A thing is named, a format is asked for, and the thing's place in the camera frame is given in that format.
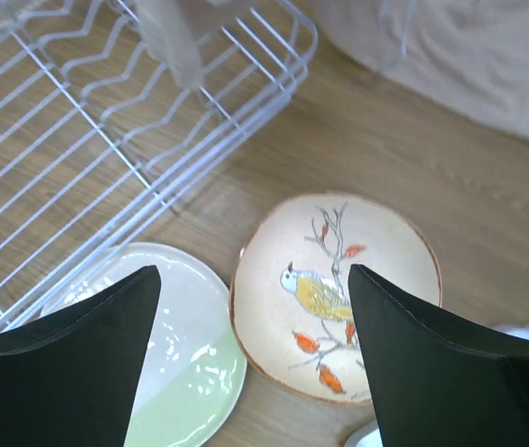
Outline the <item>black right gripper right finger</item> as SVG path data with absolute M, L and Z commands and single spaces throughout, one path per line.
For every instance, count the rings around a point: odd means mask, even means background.
M 363 264 L 348 291 L 385 446 L 529 446 L 529 340 L 476 324 Z

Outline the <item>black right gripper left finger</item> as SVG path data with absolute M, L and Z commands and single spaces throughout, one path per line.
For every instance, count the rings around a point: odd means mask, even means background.
M 121 446 L 160 294 L 145 266 L 0 333 L 0 446 Z

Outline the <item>cream green floral plate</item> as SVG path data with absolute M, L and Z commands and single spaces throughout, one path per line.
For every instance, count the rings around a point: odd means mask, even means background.
M 129 422 L 128 446 L 201 446 L 224 424 L 244 384 L 247 361 L 229 323 L 228 288 L 196 257 L 132 242 L 87 267 L 43 315 L 84 300 L 145 265 L 161 292 Z

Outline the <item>bird pattern beige plate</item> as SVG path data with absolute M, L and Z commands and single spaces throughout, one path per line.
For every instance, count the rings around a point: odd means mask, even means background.
M 435 251 L 388 206 L 324 191 L 292 196 L 266 214 L 240 252 L 230 287 L 231 326 L 256 371 L 315 400 L 370 403 L 347 287 L 353 264 L 441 303 Z

